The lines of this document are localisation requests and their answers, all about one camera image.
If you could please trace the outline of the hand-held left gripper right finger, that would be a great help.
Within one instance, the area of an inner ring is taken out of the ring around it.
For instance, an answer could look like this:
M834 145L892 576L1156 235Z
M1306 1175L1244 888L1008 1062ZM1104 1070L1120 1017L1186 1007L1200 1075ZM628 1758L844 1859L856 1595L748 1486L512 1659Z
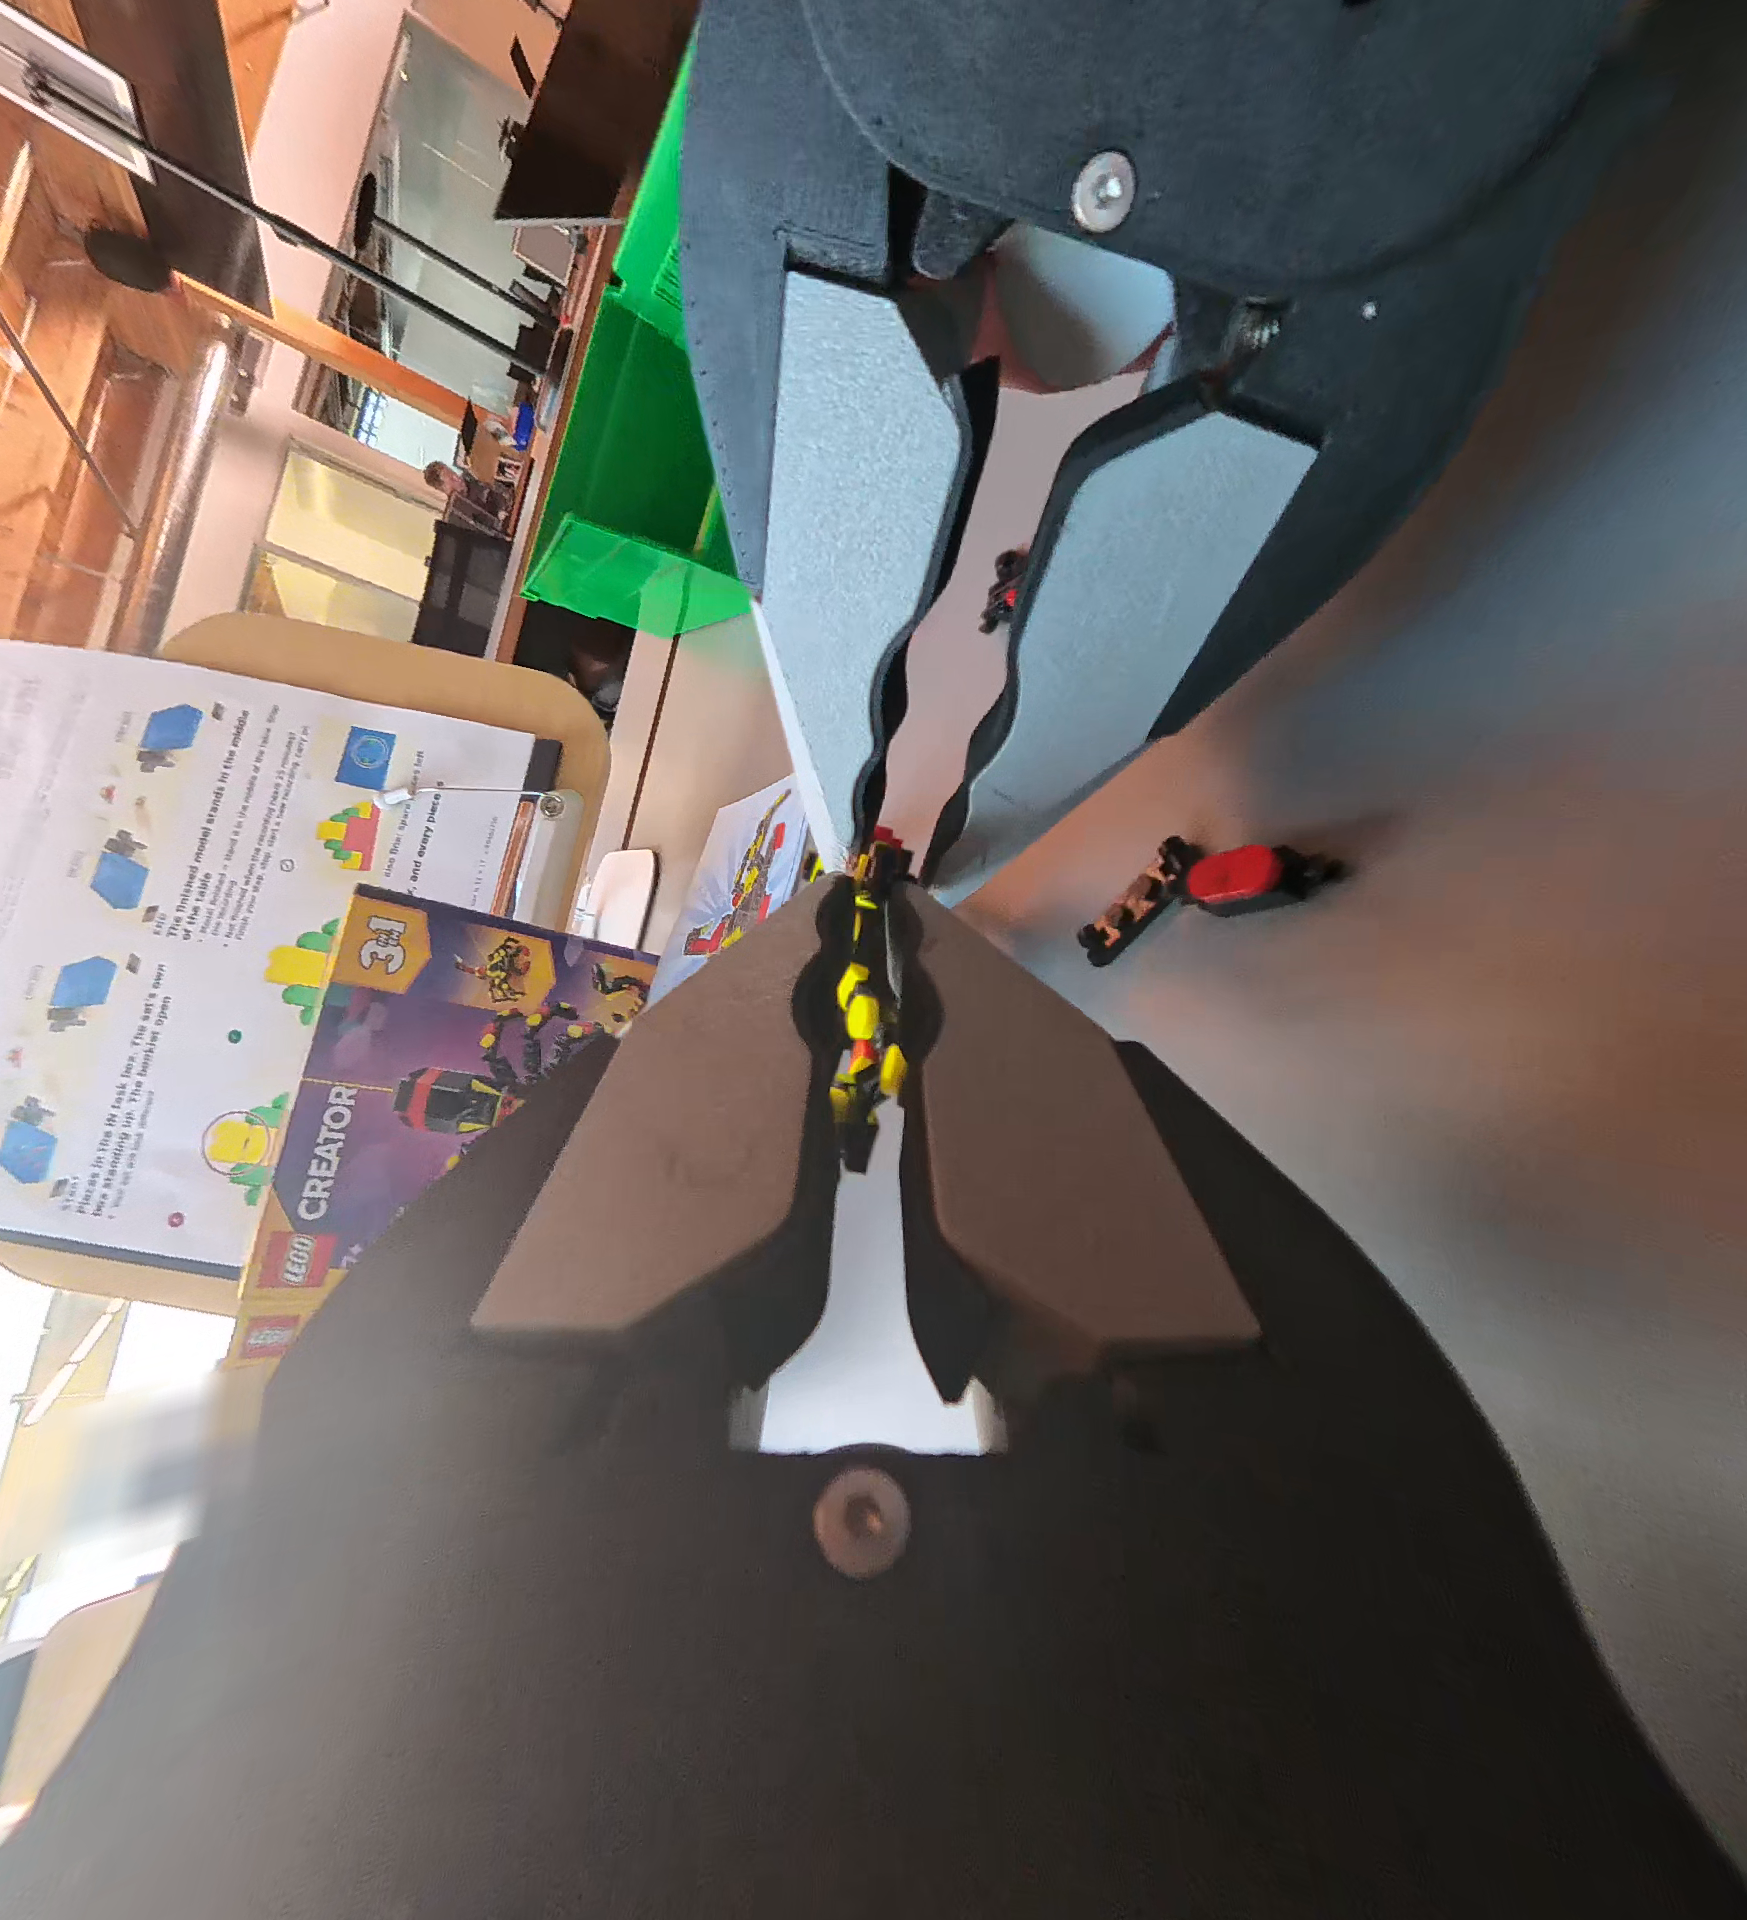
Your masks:
M1108 1032L920 886L894 923L906 1298L938 1395L1254 1349L1262 1325Z

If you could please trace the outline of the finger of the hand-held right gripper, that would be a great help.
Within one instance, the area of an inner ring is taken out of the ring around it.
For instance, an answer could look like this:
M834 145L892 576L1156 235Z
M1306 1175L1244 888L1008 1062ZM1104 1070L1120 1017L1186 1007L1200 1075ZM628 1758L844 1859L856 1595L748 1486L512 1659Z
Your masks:
M1078 437L1002 692L934 831L938 900L976 895L1140 756L1316 463L1314 443L1204 400L1134 400Z
M932 607L976 460L984 310L962 276L786 283L756 624L816 851L880 818L888 681Z

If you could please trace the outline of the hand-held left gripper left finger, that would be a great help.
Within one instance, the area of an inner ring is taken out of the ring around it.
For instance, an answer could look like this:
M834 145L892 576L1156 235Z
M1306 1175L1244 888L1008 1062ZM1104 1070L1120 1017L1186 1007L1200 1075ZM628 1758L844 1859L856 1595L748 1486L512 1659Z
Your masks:
M828 962L850 921L850 881L818 881L636 1020L498 1263L477 1332L608 1346L706 1308L742 1389L806 1345L828 1302Z

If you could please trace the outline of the yellow black red lego model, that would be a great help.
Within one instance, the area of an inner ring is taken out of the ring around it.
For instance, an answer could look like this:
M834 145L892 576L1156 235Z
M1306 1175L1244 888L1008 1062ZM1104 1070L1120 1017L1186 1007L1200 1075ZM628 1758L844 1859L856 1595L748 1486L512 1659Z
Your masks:
M878 824L846 869L826 876L816 908L818 1050L838 1165L856 1179L870 1172L884 1122L910 1084L900 906L912 866L900 834Z

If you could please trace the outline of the lego instruction booklet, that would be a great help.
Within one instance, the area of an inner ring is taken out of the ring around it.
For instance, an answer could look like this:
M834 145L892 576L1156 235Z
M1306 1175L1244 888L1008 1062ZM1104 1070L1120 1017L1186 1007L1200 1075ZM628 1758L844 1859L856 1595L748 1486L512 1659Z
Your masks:
M794 779L770 780L722 807L660 948L650 1000L668 996L778 913L810 882L814 859Z

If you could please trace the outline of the purple lego set box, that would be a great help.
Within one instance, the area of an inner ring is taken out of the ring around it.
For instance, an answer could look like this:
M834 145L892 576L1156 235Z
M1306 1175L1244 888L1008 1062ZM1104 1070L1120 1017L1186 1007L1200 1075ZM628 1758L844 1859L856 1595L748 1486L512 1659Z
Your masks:
M658 958L361 886L263 1186L225 1369L271 1374L401 1212L554 1070L620 1040Z

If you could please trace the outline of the red and black lego assembly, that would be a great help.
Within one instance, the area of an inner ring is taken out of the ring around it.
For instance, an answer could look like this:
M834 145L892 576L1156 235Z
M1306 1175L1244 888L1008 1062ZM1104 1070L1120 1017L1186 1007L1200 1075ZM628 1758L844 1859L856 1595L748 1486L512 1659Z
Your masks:
M1094 968L1108 968L1178 906L1210 918L1242 918L1304 904L1346 876L1346 862L1288 845L1204 849L1168 837L1150 866L1078 928L1078 946Z

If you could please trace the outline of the green plastic bin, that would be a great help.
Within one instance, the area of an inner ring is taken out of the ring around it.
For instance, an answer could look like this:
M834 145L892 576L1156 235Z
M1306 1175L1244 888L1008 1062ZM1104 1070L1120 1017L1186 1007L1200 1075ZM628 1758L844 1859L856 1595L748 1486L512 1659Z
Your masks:
M592 324L572 350L520 595L678 638L750 613L694 390L680 159L694 56L672 81Z

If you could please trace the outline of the white rounded object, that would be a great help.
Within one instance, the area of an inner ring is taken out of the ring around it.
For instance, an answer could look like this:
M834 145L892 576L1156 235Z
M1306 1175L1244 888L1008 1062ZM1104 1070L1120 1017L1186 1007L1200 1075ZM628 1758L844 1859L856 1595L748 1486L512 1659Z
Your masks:
M646 951L660 861L652 849L620 849L598 859L574 900L570 935L608 948Z

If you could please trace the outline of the wooden clipboard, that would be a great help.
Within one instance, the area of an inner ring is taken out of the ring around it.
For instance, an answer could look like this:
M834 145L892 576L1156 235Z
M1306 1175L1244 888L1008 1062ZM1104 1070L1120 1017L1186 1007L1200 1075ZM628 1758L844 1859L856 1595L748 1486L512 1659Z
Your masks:
M530 872L536 888L528 902L554 925L568 917L610 775L604 725L572 685L502 660L257 613L203 619L167 637L157 659L558 741L558 780L576 798L568 811L572 841L564 855L548 855ZM51 1290L227 1319L237 1314L235 1279L9 1241L0 1241L0 1268Z

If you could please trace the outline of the dark wooden table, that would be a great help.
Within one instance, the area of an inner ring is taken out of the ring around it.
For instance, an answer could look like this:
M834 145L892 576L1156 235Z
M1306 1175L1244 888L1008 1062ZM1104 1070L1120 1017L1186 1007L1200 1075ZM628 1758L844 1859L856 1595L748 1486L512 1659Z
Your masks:
M497 221L610 228L638 189L688 56L696 3L570 3L532 106L508 136Z

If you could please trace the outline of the white printed instruction sheet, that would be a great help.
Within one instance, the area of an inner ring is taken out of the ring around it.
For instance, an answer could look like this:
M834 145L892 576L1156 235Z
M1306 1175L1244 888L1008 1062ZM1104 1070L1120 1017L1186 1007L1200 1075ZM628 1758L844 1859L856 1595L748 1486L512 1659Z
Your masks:
M0 637L0 1242L237 1279L359 891L514 899L497 718Z

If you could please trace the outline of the white framed sign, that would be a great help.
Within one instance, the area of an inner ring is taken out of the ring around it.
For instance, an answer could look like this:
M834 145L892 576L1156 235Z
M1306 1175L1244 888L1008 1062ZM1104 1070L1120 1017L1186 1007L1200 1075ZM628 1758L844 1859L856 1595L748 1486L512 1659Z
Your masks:
M131 81L7 3L0 3L0 98L119 167L149 174L149 138Z

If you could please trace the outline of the metal duct pipe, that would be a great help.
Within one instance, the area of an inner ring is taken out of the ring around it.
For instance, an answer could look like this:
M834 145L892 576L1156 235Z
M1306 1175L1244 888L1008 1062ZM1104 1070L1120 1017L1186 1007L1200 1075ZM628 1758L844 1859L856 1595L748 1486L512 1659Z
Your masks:
M167 635L215 463L219 422L235 389L241 347L243 334L223 326L183 383L109 638L113 654L151 657Z

